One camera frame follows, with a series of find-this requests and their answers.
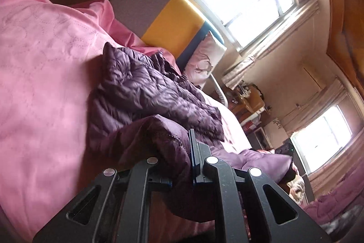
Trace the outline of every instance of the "bed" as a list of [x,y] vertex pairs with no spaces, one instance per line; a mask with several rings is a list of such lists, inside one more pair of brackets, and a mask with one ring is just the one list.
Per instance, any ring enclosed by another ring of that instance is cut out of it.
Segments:
[[[86,146],[88,97],[101,78],[104,44],[148,48],[114,19],[107,0],[79,7],[0,0],[0,205],[2,220],[26,242],[98,173],[118,167]],[[224,148],[250,148],[234,115],[203,96],[221,111]],[[157,212],[173,217],[166,208]],[[177,240],[213,226],[173,218],[170,231],[156,226],[160,232],[151,241]]]
[[[147,55],[161,51],[183,72],[208,32],[223,42],[187,0],[93,0],[72,8],[49,0],[0,0],[0,222],[17,242],[30,242],[105,168],[125,169],[91,151],[86,139],[104,45]],[[237,159],[256,153],[225,105],[198,92],[220,111],[222,151]],[[282,161],[272,167],[266,162],[271,155],[257,154],[257,167],[268,166],[273,175],[291,163],[276,155]],[[281,180],[284,173],[278,175]],[[173,215],[158,194],[151,217],[149,242],[175,242],[214,226]]]

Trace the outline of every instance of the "pink pillow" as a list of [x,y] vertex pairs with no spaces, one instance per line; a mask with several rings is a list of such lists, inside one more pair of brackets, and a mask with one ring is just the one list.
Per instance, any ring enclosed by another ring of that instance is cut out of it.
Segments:
[[196,86],[203,87],[225,51],[226,47],[209,31],[186,65],[184,73],[188,80]]

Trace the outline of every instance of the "pink curtain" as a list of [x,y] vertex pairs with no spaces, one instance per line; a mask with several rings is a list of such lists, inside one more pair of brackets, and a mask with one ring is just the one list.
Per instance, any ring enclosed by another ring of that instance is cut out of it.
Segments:
[[332,190],[364,157],[364,128],[352,138],[342,152],[332,161],[308,176],[315,198]]
[[346,89],[338,78],[309,102],[295,110],[282,120],[282,126],[290,137],[294,132],[300,131],[323,115],[329,108],[339,104],[348,95]]

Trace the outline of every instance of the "pink duvet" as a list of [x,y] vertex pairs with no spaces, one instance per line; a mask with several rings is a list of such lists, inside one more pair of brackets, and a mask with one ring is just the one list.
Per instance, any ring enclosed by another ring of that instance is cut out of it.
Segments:
[[[107,41],[145,47],[114,19],[107,0],[79,9],[48,0],[0,0],[0,206],[25,240],[104,168],[116,167],[86,149],[87,99],[99,82],[99,55]],[[221,107],[224,131],[231,130],[225,149],[250,147],[237,120]],[[158,195],[151,216],[150,242],[181,239],[213,225],[173,216]]]

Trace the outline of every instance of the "metal screw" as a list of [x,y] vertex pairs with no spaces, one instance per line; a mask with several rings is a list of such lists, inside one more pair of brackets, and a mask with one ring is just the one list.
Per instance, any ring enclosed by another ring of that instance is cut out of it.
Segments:
[[206,158],[206,162],[209,164],[216,164],[219,161],[217,157],[211,156]]
[[154,165],[158,163],[158,159],[156,157],[150,157],[147,159],[147,163],[150,165]]
[[262,171],[259,168],[255,168],[255,167],[250,168],[249,172],[250,172],[251,175],[253,175],[255,177],[258,177],[258,176],[262,175]]
[[115,170],[113,168],[107,168],[104,170],[105,176],[113,176],[115,174]]

